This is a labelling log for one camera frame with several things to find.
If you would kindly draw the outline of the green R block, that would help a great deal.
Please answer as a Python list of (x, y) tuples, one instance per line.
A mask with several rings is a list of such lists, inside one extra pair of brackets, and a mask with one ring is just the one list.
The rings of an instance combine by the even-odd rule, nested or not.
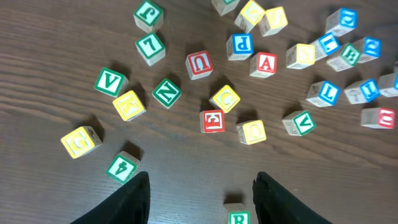
[(243, 203), (225, 203), (223, 208), (225, 224), (250, 224), (250, 211)]

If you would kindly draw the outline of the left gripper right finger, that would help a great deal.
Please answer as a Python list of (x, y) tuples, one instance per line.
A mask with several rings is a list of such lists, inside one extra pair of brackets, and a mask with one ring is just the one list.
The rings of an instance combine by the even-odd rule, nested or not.
[(259, 223), (331, 224), (266, 172), (253, 180), (253, 203)]

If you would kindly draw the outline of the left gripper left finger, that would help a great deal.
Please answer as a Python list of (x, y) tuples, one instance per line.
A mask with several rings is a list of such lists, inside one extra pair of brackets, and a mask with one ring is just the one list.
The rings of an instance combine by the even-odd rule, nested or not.
[(72, 224), (147, 224), (149, 213), (149, 174), (142, 171)]

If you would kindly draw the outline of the yellow O block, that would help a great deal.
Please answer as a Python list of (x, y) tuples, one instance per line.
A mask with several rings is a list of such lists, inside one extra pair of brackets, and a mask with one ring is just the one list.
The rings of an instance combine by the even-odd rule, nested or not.
[(264, 123), (261, 120), (251, 120), (236, 125), (239, 142), (252, 145), (267, 139)]

